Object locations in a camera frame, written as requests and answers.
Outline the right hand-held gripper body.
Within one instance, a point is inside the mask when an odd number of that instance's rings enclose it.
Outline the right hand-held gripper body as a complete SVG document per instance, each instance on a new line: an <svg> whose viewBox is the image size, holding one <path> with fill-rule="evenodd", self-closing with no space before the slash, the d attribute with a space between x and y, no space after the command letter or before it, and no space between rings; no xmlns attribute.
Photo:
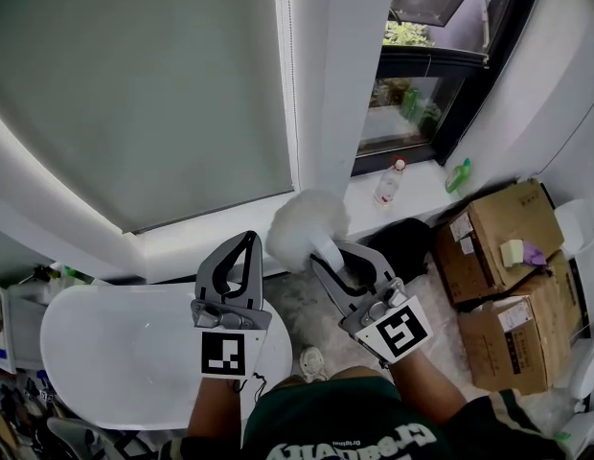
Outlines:
<svg viewBox="0 0 594 460"><path fill-rule="evenodd" d="M407 296L400 278L365 296L339 327L382 364L397 363L432 336L418 297Z"/></svg>

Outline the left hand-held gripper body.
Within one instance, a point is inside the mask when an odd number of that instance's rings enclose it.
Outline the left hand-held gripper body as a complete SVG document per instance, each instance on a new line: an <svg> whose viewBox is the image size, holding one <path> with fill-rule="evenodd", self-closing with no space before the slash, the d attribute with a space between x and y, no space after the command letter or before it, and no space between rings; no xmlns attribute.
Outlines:
<svg viewBox="0 0 594 460"><path fill-rule="evenodd" d="M249 379L272 320L266 310L253 310L194 299L195 333L199 337L199 372L213 379Z"/></svg>

